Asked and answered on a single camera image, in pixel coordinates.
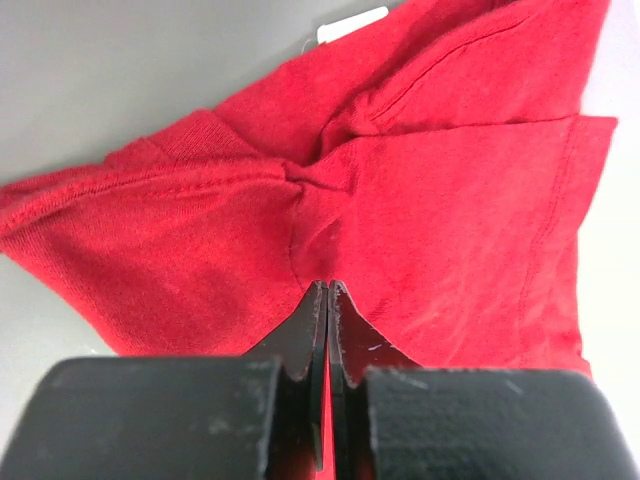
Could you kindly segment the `dark red t shirt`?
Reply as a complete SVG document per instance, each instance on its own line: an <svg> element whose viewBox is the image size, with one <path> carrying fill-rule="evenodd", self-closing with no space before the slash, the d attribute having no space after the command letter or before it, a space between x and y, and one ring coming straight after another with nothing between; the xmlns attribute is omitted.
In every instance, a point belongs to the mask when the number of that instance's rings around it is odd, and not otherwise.
<svg viewBox="0 0 640 480"><path fill-rule="evenodd" d="M578 230L605 1L409 1L212 109L1 190L1 250L113 357L241 356L342 282L424 369L590 379Z"/></svg>

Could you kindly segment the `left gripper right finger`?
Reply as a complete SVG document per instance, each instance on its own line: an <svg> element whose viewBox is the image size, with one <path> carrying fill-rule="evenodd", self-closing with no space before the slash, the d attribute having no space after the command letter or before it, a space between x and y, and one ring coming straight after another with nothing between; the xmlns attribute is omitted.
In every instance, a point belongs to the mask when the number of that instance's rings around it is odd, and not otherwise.
<svg viewBox="0 0 640 480"><path fill-rule="evenodd" d="M635 479L612 409L564 370L424 369L327 296L339 479Z"/></svg>

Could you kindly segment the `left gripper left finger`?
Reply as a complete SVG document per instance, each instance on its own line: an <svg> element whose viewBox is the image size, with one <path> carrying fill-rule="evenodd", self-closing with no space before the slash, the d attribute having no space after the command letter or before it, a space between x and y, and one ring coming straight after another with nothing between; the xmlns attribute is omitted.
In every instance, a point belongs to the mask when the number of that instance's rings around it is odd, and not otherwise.
<svg viewBox="0 0 640 480"><path fill-rule="evenodd" d="M85 357L42 378L5 479L311 479L323 467L327 285L241 356Z"/></svg>

